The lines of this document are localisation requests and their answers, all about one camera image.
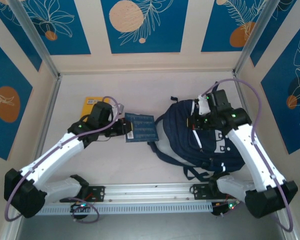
navy backpack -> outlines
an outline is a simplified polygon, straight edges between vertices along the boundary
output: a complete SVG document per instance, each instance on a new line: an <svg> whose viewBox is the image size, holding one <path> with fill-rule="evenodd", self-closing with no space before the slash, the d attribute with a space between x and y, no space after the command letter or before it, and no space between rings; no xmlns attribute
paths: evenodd
<svg viewBox="0 0 300 240"><path fill-rule="evenodd" d="M234 172L245 164L239 151L218 129L192 130L187 127L187 118L199 112L194 100L177 98L169 109L156 121L159 141L148 142L152 151L163 161L183 167L188 180L197 178L201 182L209 180L207 172L198 173L194 168L214 172Z"/></svg>

orange circle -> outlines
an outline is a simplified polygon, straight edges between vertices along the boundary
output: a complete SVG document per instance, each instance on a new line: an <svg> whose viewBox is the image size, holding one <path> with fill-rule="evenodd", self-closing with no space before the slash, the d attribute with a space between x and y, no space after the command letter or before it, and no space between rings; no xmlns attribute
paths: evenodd
<svg viewBox="0 0 300 240"><path fill-rule="evenodd" d="M297 98L293 95L288 96L288 98L286 99L286 105L290 109L295 109L297 106Z"/></svg>
<svg viewBox="0 0 300 240"><path fill-rule="evenodd" d="M228 0L216 0L215 2L216 2L216 4L218 4L218 5L223 5L223 4L225 4L227 1L228 1Z"/></svg>
<svg viewBox="0 0 300 240"><path fill-rule="evenodd" d="M19 112L20 98L17 91L10 86L0 87L0 118L7 123L13 123L17 120Z"/></svg>
<svg viewBox="0 0 300 240"><path fill-rule="evenodd" d="M55 41L58 39L57 34L55 34L53 31L46 31L45 37L50 41Z"/></svg>
<svg viewBox="0 0 300 240"><path fill-rule="evenodd" d="M234 48L242 48L246 44L255 24L255 22L247 22L236 28L230 36L230 45Z"/></svg>
<svg viewBox="0 0 300 240"><path fill-rule="evenodd" d="M110 10L111 25L121 33L137 30L144 23L144 15L140 7L130 0L118 1Z"/></svg>

backpack strap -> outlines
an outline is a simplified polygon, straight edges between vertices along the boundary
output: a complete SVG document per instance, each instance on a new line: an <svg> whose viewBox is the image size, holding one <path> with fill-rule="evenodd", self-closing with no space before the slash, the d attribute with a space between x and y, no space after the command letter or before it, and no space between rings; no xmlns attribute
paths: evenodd
<svg viewBox="0 0 300 240"><path fill-rule="evenodd" d="M155 120L154 124L157 127L157 124L164 118L164 115L161 115L157 118L157 120ZM177 166L181 166L181 167L186 167L187 165L175 160L173 157L168 156L166 154L164 154L163 152L161 152L156 143L154 141L148 141L147 144L150 146L151 150L158 156L159 159L163 160L164 162L168 163L168 164L173 164L173 165L177 165Z"/></svg>
<svg viewBox="0 0 300 240"><path fill-rule="evenodd" d="M191 172L194 176L188 176L188 172ZM209 182L210 177L206 177L209 175L206 171L203 173L198 173L193 167L191 166L184 166L183 173L185 177L190 181L194 178L198 179L200 182Z"/></svg>
<svg viewBox="0 0 300 240"><path fill-rule="evenodd" d="M176 101L177 103L179 102L178 98L177 98L177 97L175 97L175 96L171 96L171 97L170 97L170 100L172 100L172 101Z"/></svg>

metal frame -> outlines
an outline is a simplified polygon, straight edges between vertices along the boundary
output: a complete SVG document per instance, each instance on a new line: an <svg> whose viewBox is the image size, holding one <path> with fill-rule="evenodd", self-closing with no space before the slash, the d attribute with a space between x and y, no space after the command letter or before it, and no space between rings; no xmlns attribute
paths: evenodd
<svg viewBox="0 0 300 240"><path fill-rule="evenodd" d="M60 75L59 71L21 2L19 0L7 0L7 3L35 50L38 52L40 58L45 62L55 79L58 79Z"/></svg>
<svg viewBox="0 0 300 240"><path fill-rule="evenodd" d="M25 9L19 0L7 0L9 6L22 26L23 30L27 34L28 38L32 42L33 46L37 50L38 54L42 58L42 60L46 63L48 69L55 76L56 83L51 95L51 99L49 102L48 110L46 112L46 117L44 120L44 125L41 131L41 137L38 142L37 151L35 153L35 158L37 159L41 154L44 147L44 143L46 140L50 120L52 117L53 109L57 100L58 91L61 85L62 78L60 77L60 73L55 66L47 48L45 47L41 37L36 31L34 25L32 24L30 18L28 17ZM238 62L235 65L233 70L233 77L237 78L238 73L241 71L244 63L248 60L253 48L255 47L257 41L259 40L263 30L265 29L268 21L270 20L273 11L276 9L280 0L269 0L264 7L257 23L254 26L254 29L244 46L242 53L239 57ZM240 101L242 103L242 107L248 112L249 108L245 101L245 95L242 91L242 88L239 83L235 83L236 88L240 97ZM153 210L147 210L147 208L142 208L140 210L139 207L150 207L150 209L154 209L161 206L165 208L167 212L211 212L211 202L222 202L224 199L215 199L209 202L205 200L194 200L194 195L190 193L190 187L192 183L173 183L173 184L115 184L115 185L105 185L106 191L104 196L103 203L98 203L96 206L98 208L104 208L102 214L120 214L120 213L157 213ZM175 208L176 206L181 206L181 210L176 210L180 208ZM68 212L69 203L55 203L52 205L45 206L40 213L39 216L42 215L69 215ZM13 209L13 215L17 214L17 211ZM284 218L285 215L280 212L280 218ZM1 233L1 239L5 240L15 240L18 229L22 225L22 221L20 219L13 223L6 223L6 226L3 227L3 231Z"/></svg>

leaf illustration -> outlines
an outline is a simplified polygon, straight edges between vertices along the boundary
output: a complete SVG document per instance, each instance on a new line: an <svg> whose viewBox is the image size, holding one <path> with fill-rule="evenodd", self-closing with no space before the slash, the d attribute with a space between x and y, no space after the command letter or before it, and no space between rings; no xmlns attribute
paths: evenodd
<svg viewBox="0 0 300 240"><path fill-rule="evenodd" d="M136 42L139 39L147 39L148 36L151 35L152 31L156 30L156 25L160 27L161 20L159 14L167 10L174 0L169 0L169 3L163 8L164 4L167 0L130 0L135 3L143 14L143 23L142 25L135 31L132 32L122 32L119 39L123 39L120 46L123 44L133 41Z"/></svg>
<svg viewBox="0 0 300 240"><path fill-rule="evenodd" d="M294 0L281 0L279 3L278 3L278 6L276 6L276 9L274 10L273 14L272 14L272 17L277 20L278 18L278 14L279 12L286 12L288 11L291 6L292 6L292 3L294 2Z"/></svg>
<svg viewBox="0 0 300 240"><path fill-rule="evenodd" d="M12 21L14 24L20 26L20 23L18 22L16 16L12 12L9 5L6 5L0 1L0 11L6 19L8 19L8 20Z"/></svg>
<svg viewBox="0 0 300 240"><path fill-rule="evenodd" d="M238 26L243 26L247 23L245 18L249 15L249 11L246 1L228 0L224 5L228 7L230 17L236 21Z"/></svg>
<svg viewBox="0 0 300 240"><path fill-rule="evenodd" d="M52 23L52 25L55 27L55 30L58 33L67 35L68 37L72 37L72 31L71 29L64 23Z"/></svg>
<svg viewBox="0 0 300 240"><path fill-rule="evenodd" d="M45 8L47 8L48 13L53 14L54 12L59 11L59 9L60 9L59 0L51 0L48 4L47 4L47 2L49 2L49 1L45 0L44 5L45 5Z"/></svg>
<svg viewBox="0 0 300 240"><path fill-rule="evenodd" d="M45 5L40 1L34 1L34 4L36 5L36 7L38 8L38 10L40 12L39 15L42 16L43 19L48 20L49 13L48 13L48 10L46 10Z"/></svg>
<svg viewBox="0 0 300 240"><path fill-rule="evenodd" d="M51 15L51 21L55 23L69 24L72 23L74 19L74 15L70 15L65 11L56 11L54 12L54 14Z"/></svg>

